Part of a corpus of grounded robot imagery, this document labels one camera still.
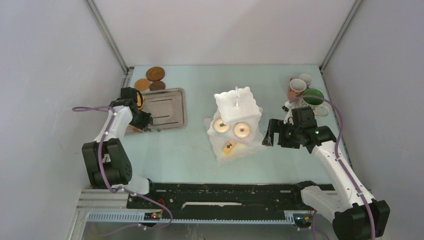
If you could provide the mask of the small orange round cookie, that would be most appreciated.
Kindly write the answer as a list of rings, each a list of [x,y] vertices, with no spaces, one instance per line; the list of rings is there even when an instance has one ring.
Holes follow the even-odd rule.
[[[143,94],[137,94],[137,108],[139,109],[139,110],[142,110],[143,109],[143,107],[144,107],[144,101],[145,101],[145,95],[143,95]]]

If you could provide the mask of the white frosted donut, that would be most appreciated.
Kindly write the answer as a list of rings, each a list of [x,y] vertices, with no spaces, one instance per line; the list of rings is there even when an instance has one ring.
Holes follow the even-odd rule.
[[[246,139],[251,134],[251,128],[245,122],[238,122],[234,126],[233,132],[237,138]]]

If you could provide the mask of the yellow cake with berries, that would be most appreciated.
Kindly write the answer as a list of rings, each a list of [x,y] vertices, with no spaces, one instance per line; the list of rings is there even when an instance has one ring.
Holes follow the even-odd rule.
[[[230,155],[231,152],[234,150],[234,148],[236,147],[237,143],[235,141],[229,141],[227,142],[227,144],[224,146],[224,148],[222,149],[222,152],[225,155]]]

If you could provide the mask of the white chocolate-hole donut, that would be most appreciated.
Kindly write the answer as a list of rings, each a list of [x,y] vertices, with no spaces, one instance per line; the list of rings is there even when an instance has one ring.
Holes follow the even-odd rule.
[[[229,131],[230,126],[224,124],[224,121],[222,118],[217,119],[214,123],[213,123],[213,129],[219,133],[219,134],[223,134]]]

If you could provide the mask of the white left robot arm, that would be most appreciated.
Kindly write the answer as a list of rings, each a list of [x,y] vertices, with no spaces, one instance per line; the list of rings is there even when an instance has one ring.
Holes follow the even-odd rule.
[[[132,87],[120,90],[118,99],[106,106],[73,107],[74,112],[101,111],[108,114],[97,137],[82,146],[82,156],[89,182],[94,189],[119,190],[139,194],[138,201],[145,208],[153,208],[158,194],[150,190],[151,181],[133,172],[132,163],[121,142],[129,127],[148,131],[153,118],[141,110],[144,99],[140,91]]]

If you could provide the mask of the white three-tier cake stand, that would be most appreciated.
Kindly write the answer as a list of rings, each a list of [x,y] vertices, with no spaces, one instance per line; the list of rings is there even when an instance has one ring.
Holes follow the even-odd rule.
[[[259,129],[263,109],[257,105],[250,87],[235,87],[214,95],[213,117],[204,124],[218,162],[229,162],[265,150]]]

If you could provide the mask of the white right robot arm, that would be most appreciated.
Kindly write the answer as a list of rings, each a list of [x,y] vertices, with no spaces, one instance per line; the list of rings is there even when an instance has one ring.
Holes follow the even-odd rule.
[[[285,119],[271,118],[262,144],[273,146],[275,134],[282,148],[305,147],[323,167],[336,192],[336,196],[330,196],[312,182],[299,183],[299,190],[290,196],[295,208],[309,206],[318,211],[331,222],[339,240],[372,240],[384,235],[389,205],[376,200],[361,183],[332,130],[318,125],[310,107],[292,108]]]

